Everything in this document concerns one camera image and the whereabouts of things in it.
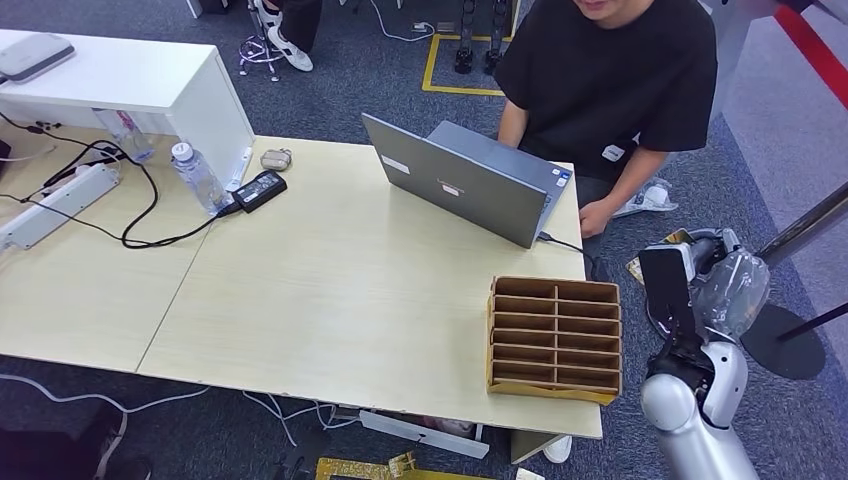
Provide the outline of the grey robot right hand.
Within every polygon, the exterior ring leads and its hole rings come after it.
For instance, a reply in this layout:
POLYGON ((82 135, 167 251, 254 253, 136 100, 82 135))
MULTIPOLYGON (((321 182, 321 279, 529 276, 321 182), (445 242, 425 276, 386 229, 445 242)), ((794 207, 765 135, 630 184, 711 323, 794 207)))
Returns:
POLYGON ((694 316, 738 341, 768 299, 769 266, 742 246, 730 228, 700 229, 692 236, 696 276, 690 292, 694 316))

